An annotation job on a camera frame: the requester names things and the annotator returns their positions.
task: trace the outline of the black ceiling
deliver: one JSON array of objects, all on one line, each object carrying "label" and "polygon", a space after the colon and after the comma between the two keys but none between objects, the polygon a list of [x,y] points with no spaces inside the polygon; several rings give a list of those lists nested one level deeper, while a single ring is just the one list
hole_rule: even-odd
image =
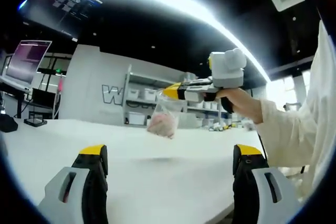
[{"label": "black ceiling", "polygon": [[[35,38],[52,39],[53,47],[49,51],[74,52],[76,43],[61,34],[23,25],[16,12],[21,1],[9,0],[8,11],[2,19],[1,46],[7,52],[13,51],[21,39]],[[200,77],[210,74],[206,61],[211,51],[235,48],[214,28],[161,4],[147,0],[102,1],[103,5],[86,24],[78,43],[191,71]],[[311,0],[281,13],[271,0],[198,1],[242,41],[265,69],[310,57],[316,50],[319,16]],[[249,63],[245,76],[253,80],[259,75]]]}]

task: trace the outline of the television screen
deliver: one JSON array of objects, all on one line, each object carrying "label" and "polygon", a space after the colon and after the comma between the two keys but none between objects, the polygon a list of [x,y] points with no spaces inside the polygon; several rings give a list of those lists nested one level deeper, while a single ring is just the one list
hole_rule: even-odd
[{"label": "television screen", "polygon": [[11,57],[6,77],[31,84],[51,41],[22,40]]},{"label": "television screen", "polygon": [[84,22],[100,4],[100,0],[26,0],[19,6],[19,12],[26,19],[77,41]]}]

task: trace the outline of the white storage bin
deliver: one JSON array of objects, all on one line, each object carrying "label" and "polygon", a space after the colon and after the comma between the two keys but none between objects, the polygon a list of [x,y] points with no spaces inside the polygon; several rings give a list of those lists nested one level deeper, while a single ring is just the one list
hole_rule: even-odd
[{"label": "white storage bin", "polygon": [[203,125],[203,118],[196,118],[196,127],[201,128]]},{"label": "white storage bin", "polygon": [[208,127],[213,127],[214,126],[214,119],[213,118],[209,118],[208,119]]},{"label": "white storage bin", "polygon": [[194,113],[179,113],[178,119],[178,128],[179,129],[195,129],[197,128],[197,119]]},{"label": "white storage bin", "polygon": [[218,103],[217,102],[212,102],[211,103],[211,109],[212,110],[218,110]]},{"label": "white storage bin", "polygon": [[139,89],[128,89],[128,99],[139,98]]},{"label": "white storage bin", "polygon": [[144,89],[143,98],[147,101],[155,101],[156,99],[156,90],[155,89]]},{"label": "white storage bin", "polygon": [[128,112],[128,121],[129,124],[144,125],[145,124],[145,115],[137,112]]},{"label": "white storage bin", "polygon": [[211,109],[211,102],[204,102],[203,104],[204,104],[203,108],[205,108],[207,110]]},{"label": "white storage bin", "polygon": [[238,121],[238,114],[232,113],[232,121],[237,122]]},{"label": "white storage bin", "polygon": [[204,101],[202,101],[200,103],[197,103],[196,108],[202,109],[203,108],[203,103],[204,103]]}]

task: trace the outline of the storage box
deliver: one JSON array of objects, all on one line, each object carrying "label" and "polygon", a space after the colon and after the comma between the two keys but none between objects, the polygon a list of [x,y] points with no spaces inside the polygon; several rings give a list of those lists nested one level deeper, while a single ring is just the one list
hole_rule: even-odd
[{"label": "storage box", "polygon": [[217,102],[212,102],[211,103],[211,109],[212,110],[218,110],[218,103]]},{"label": "storage box", "polygon": [[204,102],[203,105],[204,105],[203,108],[205,108],[207,110],[211,109],[211,102]]},{"label": "storage box", "polygon": [[128,89],[128,99],[138,99],[139,98],[139,89]]},{"label": "storage box", "polygon": [[237,122],[238,121],[238,114],[232,113],[232,121]]},{"label": "storage box", "polygon": [[203,125],[203,118],[196,118],[196,127],[201,128]]},{"label": "storage box", "polygon": [[137,112],[128,112],[128,121],[129,124],[144,125],[145,124],[145,115]]},{"label": "storage box", "polygon": [[156,90],[155,89],[144,89],[143,98],[147,101],[155,101]]},{"label": "storage box", "polygon": [[202,101],[200,103],[197,103],[196,108],[202,109],[203,108],[203,103],[204,103],[204,101]]},{"label": "storage box", "polygon": [[208,127],[213,127],[214,126],[214,119],[213,118],[209,118],[208,119]]}]

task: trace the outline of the clear plastic bag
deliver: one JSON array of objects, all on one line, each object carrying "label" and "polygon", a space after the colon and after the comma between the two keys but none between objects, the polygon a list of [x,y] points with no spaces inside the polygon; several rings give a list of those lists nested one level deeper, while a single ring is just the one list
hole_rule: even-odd
[{"label": "clear plastic bag", "polygon": [[173,138],[178,126],[179,114],[186,101],[167,97],[162,90],[156,94],[157,104],[147,131],[158,136]]}]

